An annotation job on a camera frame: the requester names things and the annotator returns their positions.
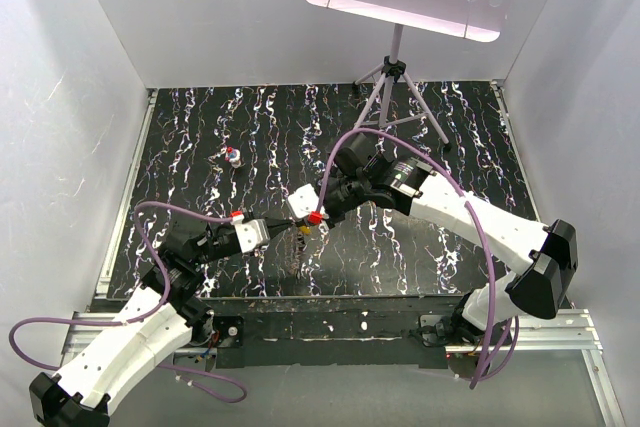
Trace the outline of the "silver keyring holder with keys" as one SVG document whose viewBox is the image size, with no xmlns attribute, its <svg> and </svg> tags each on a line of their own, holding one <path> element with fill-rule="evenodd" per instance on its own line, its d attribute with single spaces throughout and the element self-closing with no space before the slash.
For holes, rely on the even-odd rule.
<svg viewBox="0 0 640 427">
<path fill-rule="evenodd" d="M 302 231 L 298 230 L 296 232 L 296 240 L 295 240 L 295 252 L 294 252 L 294 276 L 299 279 L 302 275 L 302 269 L 306 262 L 305 250 L 307 247 L 306 242 L 307 235 Z"/>
</svg>

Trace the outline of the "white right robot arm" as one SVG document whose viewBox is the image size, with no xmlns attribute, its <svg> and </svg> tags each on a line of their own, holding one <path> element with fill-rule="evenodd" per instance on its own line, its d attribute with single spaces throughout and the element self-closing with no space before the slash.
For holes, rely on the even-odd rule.
<svg viewBox="0 0 640 427">
<path fill-rule="evenodd" d="M 343 136 L 315 185 L 317 212 L 329 223 L 366 202 L 428 221 L 485 249 L 508 269 L 466 294 L 444 327 L 475 344 L 497 323 L 522 314 L 556 317 L 578 267 L 577 235 L 568 222 L 528 220 L 463 190 L 414 148 L 379 149 L 369 129 Z"/>
</svg>

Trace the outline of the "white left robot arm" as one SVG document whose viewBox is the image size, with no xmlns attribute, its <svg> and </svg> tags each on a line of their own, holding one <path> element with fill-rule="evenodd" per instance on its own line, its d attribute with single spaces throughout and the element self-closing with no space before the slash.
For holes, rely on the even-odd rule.
<svg viewBox="0 0 640 427">
<path fill-rule="evenodd" d="M 165 358 L 188 344 L 214 344 L 225 324 L 197 293 L 204 265 L 250 253 L 293 226 L 285 219 L 211 225 L 175 219 L 158 249 L 161 262 L 141 277 L 129 301 L 78 356 L 29 386 L 43 426 L 106 426 L 124 397 Z"/>
</svg>

